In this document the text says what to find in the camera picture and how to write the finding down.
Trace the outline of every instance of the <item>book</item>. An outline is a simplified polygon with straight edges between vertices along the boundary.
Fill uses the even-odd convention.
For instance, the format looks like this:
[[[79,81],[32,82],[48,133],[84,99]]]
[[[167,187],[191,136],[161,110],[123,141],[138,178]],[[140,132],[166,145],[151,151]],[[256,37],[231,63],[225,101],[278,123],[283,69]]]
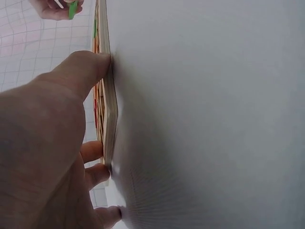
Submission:
[[[95,5],[92,51],[110,52],[106,0],[97,0]],[[112,66],[107,75],[93,88],[94,118],[97,139],[103,144],[102,163],[111,167],[118,106],[115,95]]]

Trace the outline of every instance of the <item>tiled wall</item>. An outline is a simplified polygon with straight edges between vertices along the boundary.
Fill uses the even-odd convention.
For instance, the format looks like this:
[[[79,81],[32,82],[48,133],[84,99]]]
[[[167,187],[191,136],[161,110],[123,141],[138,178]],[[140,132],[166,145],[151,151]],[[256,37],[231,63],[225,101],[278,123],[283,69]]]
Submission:
[[[51,71],[74,51],[89,50],[94,3],[86,0],[83,11],[71,21],[52,21],[41,20],[28,0],[0,0],[0,91]],[[96,140],[92,93],[84,107],[87,142]],[[103,184],[90,191],[90,196],[94,207],[107,206]]]

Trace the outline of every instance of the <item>hand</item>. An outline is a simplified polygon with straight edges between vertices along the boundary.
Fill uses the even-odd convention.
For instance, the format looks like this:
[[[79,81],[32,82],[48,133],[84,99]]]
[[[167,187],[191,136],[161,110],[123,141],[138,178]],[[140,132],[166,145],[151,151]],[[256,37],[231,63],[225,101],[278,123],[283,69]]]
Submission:
[[[37,11],[39,16],[43,19],[53,20],[68,20],[69,19],[69,3],[74,0],[59,0],[63,9],[54,0],[29,0],[30,4]],[[78,7],[76,13],[82,11],[82,4],[84,0],[78,0]]]
[[[108,169],[85,143],[83,101],[106,75],[110,57],[74,52],[50,73],[0,93],[0,228],[110,228],[118,207],[93,209],[89,190]]]

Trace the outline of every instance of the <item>white surface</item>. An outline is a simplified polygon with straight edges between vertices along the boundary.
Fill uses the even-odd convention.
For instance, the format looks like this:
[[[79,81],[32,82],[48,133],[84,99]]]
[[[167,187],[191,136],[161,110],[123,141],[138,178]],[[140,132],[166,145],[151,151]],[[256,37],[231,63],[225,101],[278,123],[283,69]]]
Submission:
[[[129,228],[304,228],[304,3],[107,1]]]
[[[0,91],[49,72],[73,51],[90,50],[94,4],[86,0],[72,21],[51,21],[41,20],[28,0],[0,0]],[[84,106],[87,142],[96,140],[92,94]],[[107,205],[103,184],[90,194],[94,207]]]

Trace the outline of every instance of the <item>finger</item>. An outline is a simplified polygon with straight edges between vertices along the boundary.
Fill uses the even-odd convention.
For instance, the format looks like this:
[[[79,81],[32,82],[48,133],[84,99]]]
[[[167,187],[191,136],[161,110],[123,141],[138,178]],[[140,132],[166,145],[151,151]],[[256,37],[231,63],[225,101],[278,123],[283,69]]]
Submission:
[[[95,214],[101,223],[101,228],[110,229],[122,218],[121,211],[116,206],[109,208],[96,208]]]
[[[108,168],[101,163],[85,169],[85,180],[88,190],[91,190],[99,183],[108,180],[109,177],[110,172]]]
[[[36,77],[35,81],[63,85],[84,101],[91,88],[106,75],[109,65],[108,54],[77,51],[52,72]]]
[[[82,144],[81,157],[84,163],[94,161],[103,156],[103,145],[100,141],[91,141]]]
[[[80,13],[80,12],[82,12],[82,6],[77,6],[75,13]]]
[[[51,9],[45,8],[41,13],[40,17],[42,19],[52,19],[52,20],[68,20],[69,19],[69,9]]]

